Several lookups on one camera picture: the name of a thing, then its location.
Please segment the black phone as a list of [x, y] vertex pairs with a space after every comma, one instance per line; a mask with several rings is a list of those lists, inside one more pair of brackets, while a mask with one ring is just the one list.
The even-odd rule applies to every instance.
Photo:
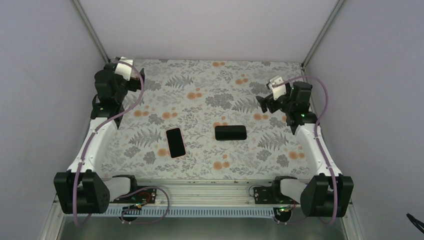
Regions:
[[247, 129], [244, 125], [218, 125], [214, 128], [217, 141], [240, 141], [247, 139]]

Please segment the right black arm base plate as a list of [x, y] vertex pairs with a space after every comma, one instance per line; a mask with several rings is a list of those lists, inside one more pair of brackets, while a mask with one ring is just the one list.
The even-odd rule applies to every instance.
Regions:
[[273, 186], [252, 185], [248, 188], [248, 194], [256, 205], [297, 204], [295, 200], [278, 192]]

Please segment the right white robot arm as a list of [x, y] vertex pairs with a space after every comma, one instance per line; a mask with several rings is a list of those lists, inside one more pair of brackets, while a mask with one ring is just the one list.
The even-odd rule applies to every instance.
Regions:
[[257, 96], [263, 112], [277, 110], [286, 115], [286, 123], [300, 143], [308, 161], [312, 178], [303, 183], [295, 177], [276, 177], [272, 184], [271, 198], [278, 204], [291, 198], [300, 204], [306, 217], [344, 217], [354, 188], [353, 179], [345, 176], [336, 166], [322, 138], [319, 118], [310, 111], [312, 85], [294, 83], [268, 83], [271, 94]]

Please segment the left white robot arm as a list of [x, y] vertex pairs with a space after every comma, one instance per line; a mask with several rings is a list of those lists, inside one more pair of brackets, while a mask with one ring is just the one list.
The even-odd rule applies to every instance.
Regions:
[[123, 115], [141, 102], [125, 107], [128, 92], [144, 92], [144, 70], [138, 71], [132, 59], [121, 57], [107, 63], [94, 75], [96, 95], [91, 105], [90, 123], [84, 143], [65, 172], [56, 173], [53, 184], [65, 214], [102, 214], [109, 203], [121, 197], [131, 203], [139, 197], [133, 175], [116, 175], [102, 180], [101, 166], [107, 148], [122, 122]]

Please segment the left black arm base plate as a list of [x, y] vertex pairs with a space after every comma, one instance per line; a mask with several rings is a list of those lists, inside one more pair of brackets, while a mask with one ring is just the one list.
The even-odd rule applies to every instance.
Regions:
[[157, 189], [149, 188], [142, 191], [138, 191], [137, 193], [125, 197], [125, 198], [117, 198], [112, 201], [114, 204], [154, 204], [156, 200]]

